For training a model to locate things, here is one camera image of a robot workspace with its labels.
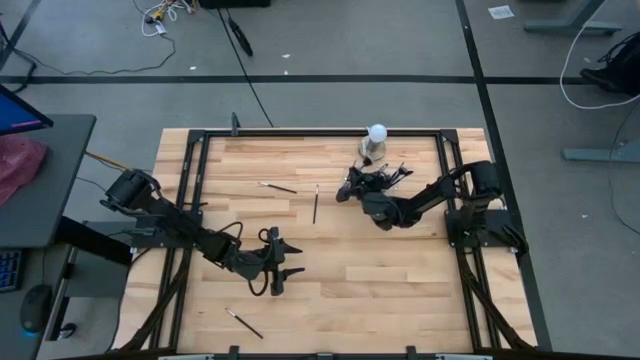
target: desk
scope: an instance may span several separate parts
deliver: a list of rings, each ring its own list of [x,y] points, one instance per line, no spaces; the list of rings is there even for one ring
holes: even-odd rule
[[[52,128],[25,133],[49,149],[36,179],[0,206],[0,247],[43,248],[53,241],[96,119],[90,115],[50,118],[55,123]],[[46,252],[45,283],[54,288],[54,294],[67,250],[68,245],[59,244]],[[7,359],[35,357],[40,344],[40,337],[23,333],[19,316],[26,292],[42,282],[43,252],[27,250],[20,290],[0,294],[0,339]]]
[[[227,353],[231,345],[239,345],[241,353],[403,353],[407,345],[415,345],[421,353],[471,351],[444,204],[425,213],[410,229],[383,232],[362,214],[355,200],[335,201],[347,168],[358,158],[360,138],[270,137],[265,135],[269,131],[260,137],[211,139],[201,199],[208,203],[201,207],[203,226],[220,229],[236,220],[244,222],[242,240],[247,249],[261,247],[257,240],[261,228],[278,226],[285,240],[304,251],[289,255],[284,267],[302,266],[306,271],[285,283],[282,296],[256,298],[236,274],[194,252],[178,353]],[[457,133],[464,162],[489,159],[481,129]],[[187,135],[187,129],[165,130],[160,142],[154,177],[169,199],[177,195]],[[194,152],[194,164],[198,153]],[[447,158],[453,158],[450,151]],[[394,191],[410,197],[441,174],[438,161],[435,141],[390,136],[380,163],[394,168],[405,162],[415,171]],[[191,166],[192,183],[196,168]],[[259,187],[258,181],[298,194]],[[313,225],[316,184],[320,197]],[[190,184],[187,199],[192,192]],[[131,338],[155,305],[164,252],[149,252],[131,269],[115,347]],[[483,253],[495,304],[518,333],[535,344],[515,256],[506,248],[485,248]],[[225,307],[265,339],[242,327]],[[477,301],[476,308],[486,345],[487,326]],[[161,345],[166,344],[167,323]]]

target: computer monitor screen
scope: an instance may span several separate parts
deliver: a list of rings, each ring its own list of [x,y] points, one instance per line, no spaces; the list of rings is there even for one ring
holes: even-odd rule
[[[53,121],[0,85],[0,135],[49,126]]]

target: wooden tabletop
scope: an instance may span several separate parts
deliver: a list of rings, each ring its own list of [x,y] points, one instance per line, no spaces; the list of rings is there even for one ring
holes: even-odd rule
[[[188,129],[165,130],[158,150],[154,176],[169,199],[176,197],[187,133]],[[489,159],[482,129],[458,129],[458,134],[464,162]],[[237,274],[194,252],[179,352],[226,353],[231,345],[239,345],[243,353],[402,353],[408,345],[427,353],[471,351],[444,204],[410,229],[385,232],[362,213],[356,200],[336,202],[347,168],[358,158],[359,142],[351,137],[211,140],[203,226],[220,229],[242,221],[243,249],[261,247],[258,231],[277,226],[289,244],[304,251],[288,255],[282,268],[306,271],[285,283],[282,296],[271,297],[267,291],[258,298]],[[411,197],[441,174],[435,142],[423,137],[389,138],[387,154],[376,165],[388,163],[393,170],[402,162],[415,173],[393,190],[394,196]],[[190,177],[190,191],[194,178]],[[262,187],[259,181],[298,194]],[[320,196],[314,225],[316,184]],[[235,235],[237,228],[228,231]],[[506,248],[483,253],[495,304],[520,336],[535,344],[515,257]],[[155,305],[163,261],[164,250],[153,250],[131,269],[115,347],[133,335]],[[254,286],[262,286],[261,277]],[[225,308],[260,331],[264,340]],[[484,312],[477,301],[476,308],[483,343],[488,345]]]

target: gray desk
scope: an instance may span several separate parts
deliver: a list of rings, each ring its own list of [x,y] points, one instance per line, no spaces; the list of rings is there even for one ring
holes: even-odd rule
[[[36,179],[0,206],[0,247],[38,248],[53,241],[96,118],[50,118],[52,128],[25,133],[49,149]]]
[[[26,133],[46,143],[49,152],[37,179],[0,206],[0,247],[44,247],[53,240],[96,119],[90,115],[50,118],[55,122],[53,128]],[[54,289],[69,247],[56,244],[46,250],[44,280]],[[28,250],[21,290],[0,294],[2,358],[22,360],[35,358],[37,353],[41,338],[28,337],[22,331],[19,313],[25,293],[42,282],[43,252]]]

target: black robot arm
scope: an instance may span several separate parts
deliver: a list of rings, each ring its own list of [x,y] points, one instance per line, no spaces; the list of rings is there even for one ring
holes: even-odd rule
[[[278,228],[260,231],[260,240],[266,244],[263,248],[240,250],[242,242],[238,237],[200,226],[189,213],[164,198],[158,181],[141,170],[124,171],[107,190],[106,195],[107,200],[100,201],[102,205],[128,216],[152,219],[156,229],[164,231],[168,237],[183,242],[186,246],[195,247],[205,259],[220,268],[237,273],[247,281],[256,279],[260,273],[265,273],[268,279],[270,273],[271,294],[274,296],[282,294],[283,283],[288,276],[304,270],[279,270],[278,265],[285,261],[285,254],[302,251],[285,243],[279,236]],[[265,289],[266,284],[258,293],[251,288],[256,296],[262,295]]]
[[[374,173],[362,173],[359,169],[351,167],[345,185],[336,196],[338,202],[343,202],[349,199],[345,194],[355,195],[361,201],[364,213],[371,216],[374,223],[383,230],[390,230],[393,226],[411,227],[420,221],[424,212],[446,200],[456,198],[463,200],[461,211],[464,221],[467,222],[466,226],[472,226],[474,221],[481,220],[479,215],[484,213],[489,203],[502,194],[495,167],[489,161],[479,161],[453,169],[410,199],[384,194],[385,190],[399,181],[396,181],[393,175],[382,173],[384,167]],[[408,176],[412,171],[400,166],[395,174],[398,173]],[[465,193],[465,189],[456,183],[466,181],[467,174],[473,183],[472,194]]]

